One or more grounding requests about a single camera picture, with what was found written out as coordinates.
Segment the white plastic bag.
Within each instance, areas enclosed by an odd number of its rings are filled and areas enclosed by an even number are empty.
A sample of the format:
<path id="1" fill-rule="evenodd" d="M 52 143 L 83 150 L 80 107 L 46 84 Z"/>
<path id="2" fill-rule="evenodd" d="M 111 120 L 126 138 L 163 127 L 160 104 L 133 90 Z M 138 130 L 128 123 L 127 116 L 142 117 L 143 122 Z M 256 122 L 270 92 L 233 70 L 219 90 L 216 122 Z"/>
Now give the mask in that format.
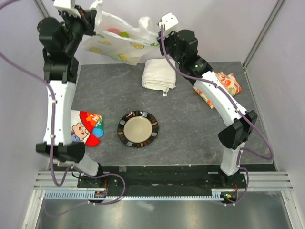
<path id="1" fill-rule="evenodd" d="M 149 17 L 139 18 L 138 27 L 135 28 L 120 17 L 104 12 L 102 6 L 102 0 L 97 0 L 90 6 L 91 10 L 97 11 L 94 29 L 96 35 L 81 43 L 84 50 L 129 65 L 137 65 L 143 56 L 159 49 L 158 34 L 153 32 Z M 130 37 L 124 38 L 107 32 L 108 28 L 119 29 Z"/>

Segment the pink fake peach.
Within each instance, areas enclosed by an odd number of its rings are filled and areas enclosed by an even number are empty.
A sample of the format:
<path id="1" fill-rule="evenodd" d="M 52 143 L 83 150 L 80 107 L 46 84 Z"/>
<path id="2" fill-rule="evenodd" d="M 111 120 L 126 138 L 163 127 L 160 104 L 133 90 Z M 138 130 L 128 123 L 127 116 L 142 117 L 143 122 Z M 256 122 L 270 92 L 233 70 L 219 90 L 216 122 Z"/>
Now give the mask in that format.
<path id="1" fill-rule="evenodd" d="M 120 35 L 120 30 L 116 29 L 116 28 L 108 28 L 106 31 L 111 32 L 111 33 L 116 34 L 116 35 Z"/>

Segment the green fake apple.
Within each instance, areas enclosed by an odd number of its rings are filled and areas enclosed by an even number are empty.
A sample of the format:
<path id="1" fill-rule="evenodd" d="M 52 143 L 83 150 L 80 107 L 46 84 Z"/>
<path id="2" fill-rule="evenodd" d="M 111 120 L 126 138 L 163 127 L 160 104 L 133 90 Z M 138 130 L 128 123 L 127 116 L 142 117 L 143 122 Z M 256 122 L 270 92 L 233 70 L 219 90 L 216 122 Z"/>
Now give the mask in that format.
<path id="1" fill-rule="evenodd" d="M 120 35 L 121 37 L 124 37 L 124 38 L 129 38 L 129 37 L 130 37 L 129 34 L 126 33 L 126 32 L 120 32 L 119 35 Z"/>

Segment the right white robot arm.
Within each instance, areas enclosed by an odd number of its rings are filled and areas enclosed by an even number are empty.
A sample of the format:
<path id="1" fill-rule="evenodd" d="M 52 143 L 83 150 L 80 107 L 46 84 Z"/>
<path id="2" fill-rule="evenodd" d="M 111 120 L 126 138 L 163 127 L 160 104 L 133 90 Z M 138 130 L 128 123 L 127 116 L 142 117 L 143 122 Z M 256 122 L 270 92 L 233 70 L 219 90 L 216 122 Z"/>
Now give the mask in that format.
<path id="1" fill-rule="evenodd" d="M 174 61 L 169 65 L 211 100 L 226 126 L 218 134 L 223 145 L 222 173 L 218 182 L 228 188 L 235 183 L 234 175 L 240 170 L 241 153 L 258 115 L 240 105 L 217 79 L 211 65 L 198 55 L 198 40 L 193 31 L 167 32 L 161 27 L 157 41 L 166 60 Z"/>

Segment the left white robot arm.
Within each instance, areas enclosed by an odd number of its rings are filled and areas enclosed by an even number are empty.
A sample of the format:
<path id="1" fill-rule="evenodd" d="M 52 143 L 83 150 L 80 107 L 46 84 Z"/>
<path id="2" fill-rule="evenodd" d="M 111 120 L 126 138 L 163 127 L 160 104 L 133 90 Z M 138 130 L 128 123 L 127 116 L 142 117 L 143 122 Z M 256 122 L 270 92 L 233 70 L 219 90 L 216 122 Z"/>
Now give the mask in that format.
<path id="1" fill-rule="evenodd" d="M 63 11 L 59 22 L 47 17 L 38 23 L 39 41 L 43 45 L 44 81 L 48 91 L 47 126 L 42 143 L 36 144 L 36 152 L 71 163 L 82 173 L 88 174 L 93 187 L 101 187 L 105 177 L 99 173 L 99 164 L 85 153 L 85 144 L 73 142 L 71 106 L 76 90 L 79 62 L 75 53 L 85 35 L 94 36 L 96 10 L 76 7 L 79 17 Z"/>

